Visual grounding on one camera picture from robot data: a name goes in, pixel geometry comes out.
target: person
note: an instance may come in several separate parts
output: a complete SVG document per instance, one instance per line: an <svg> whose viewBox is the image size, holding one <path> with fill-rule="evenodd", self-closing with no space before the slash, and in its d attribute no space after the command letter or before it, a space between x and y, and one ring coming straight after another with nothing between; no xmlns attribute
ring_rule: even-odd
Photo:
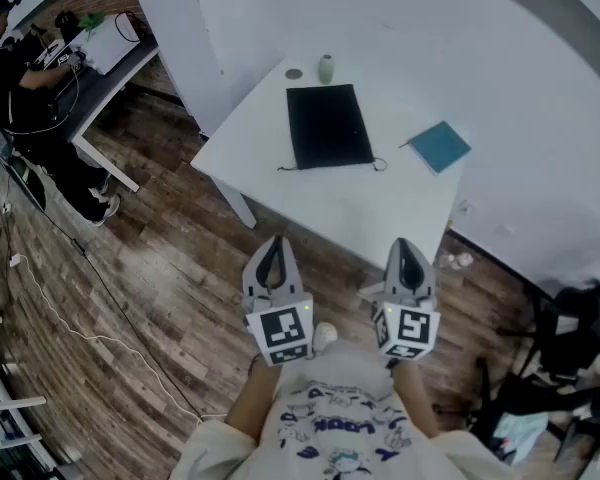
<svg viewBox="0 0 600 480"><path fill-rule="evenodd" d="M323 322L311 360L256 359L224 423L194 430L171 480L516 478L472 434L440 433L419 367L337 340Z"/></svg>
<svg viewBox="0 0 600 480"><path fill-rule="evenodd" d="M12 4L0 0L0 39ZM116 213L120 197L105 197L108 173L82 161L64 140L50 114L48 89L71 72L74 60L44 71L31 71L8 49L0 48L0 127L14 137L14 147L41 166L85 219L99 226ZM41 133L33 131L47 130Z"/></svg>

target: sneaker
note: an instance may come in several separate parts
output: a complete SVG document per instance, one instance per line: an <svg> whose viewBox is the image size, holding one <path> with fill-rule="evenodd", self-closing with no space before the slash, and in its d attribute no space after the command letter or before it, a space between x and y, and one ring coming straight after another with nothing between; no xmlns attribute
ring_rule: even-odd
<svg viewBox="0 0 600 480"><path fill-rule="evenodd" d="M111 178L110 172L107 173L107 177L104 179L104 181L95 188L95 190L97 190L98 194L100 194L101 196L105 195L107 193L107 190L109 190L109 178Z"/></svg>
<svg viewBox="0 0 600 480"><path fill-rule="evenodd" d="M104 212L104 217L102 217L100 222L94 222L94 226L102 226L105 220L115 215L115 213L118 211L118 208L120 208L120 196L111 196L109 198L109 206L107 207L107 211Z"/></svg>
<svg viewBox="0 0 600 480"><path fill-rule="evenodd" d="M329 343L338 339L338 329L329 322L320 322L313 331L313 350L322 353Z"/></svg>

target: wooden floor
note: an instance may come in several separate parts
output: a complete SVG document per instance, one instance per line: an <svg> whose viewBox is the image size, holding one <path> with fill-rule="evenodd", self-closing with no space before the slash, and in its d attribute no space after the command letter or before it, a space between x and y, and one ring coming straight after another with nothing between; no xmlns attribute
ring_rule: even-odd
<svg viewBox="0 0 600 480"><path fill-rule="evenodd" d="M381 273L256 204L256 229L244 227L210 180L189 166L202 143L184 114L160 100L122 93L96 124L87 138L140 190L116 187L123 197L120 212L95 228L43 176L48 213L85 247L143 341L200 412L226 412L245 381L256 348L242 324L241 271L276 233L292 243L317 319L374 347L369 307L356 292ZM5 198L13 204L6 217ZM448 236L443 247L464 250ZM173 404L142 360L123 346L68 333L26 266L5 268L16 252L27 256L45 295L73 329L144 351L85 259L13 183L8 186L0 168L0 352L19 365L15 394L47 398L47 405L27 414L52 453L63 461L80 459L87 479L166 479L195 419ZM440 275L442 325L435 350L422 361L433 402L456 409L477 400L478 356L487 358L497 384L516 354L519 362L524 353L518 341L494 329L524 328L531 318L520 283L474 256L466 271ZM462 424L460 417L441 417L444 428ZM576 478L586 456L582 448L554 465L557 442L545 433L520 471L527 478Z"/></svg>

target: green object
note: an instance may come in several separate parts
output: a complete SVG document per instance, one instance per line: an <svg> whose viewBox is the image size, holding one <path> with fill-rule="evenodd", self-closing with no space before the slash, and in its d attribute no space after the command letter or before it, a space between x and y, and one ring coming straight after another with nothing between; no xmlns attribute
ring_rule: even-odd
<svg viewBox="0 0 600 480"><path fill-rule="evenodd" d="M80 18L78 22L78 27L87 31L87 41L91 37L91 32L94 28L101 25L104 21L104 13L103 12L90 12L86 16Z"/></svg>
<svg viewBox="0 0 600 480"><path fill-rule="evenodd" d="M324 85L331 83L333 78L333 57L331 55L323 55L318 62L318 78Z"/></svg>

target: blue notebook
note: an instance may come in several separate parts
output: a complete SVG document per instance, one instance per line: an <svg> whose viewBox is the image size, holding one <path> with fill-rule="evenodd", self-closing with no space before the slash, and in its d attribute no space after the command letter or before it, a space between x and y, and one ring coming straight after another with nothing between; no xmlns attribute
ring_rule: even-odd
<svg viewBox="0 0 600 480"><path fill-rule="evenodd" d="M417 135L408 144L435 174L441 173L471 151L471 146L445 121Z"/></svg>

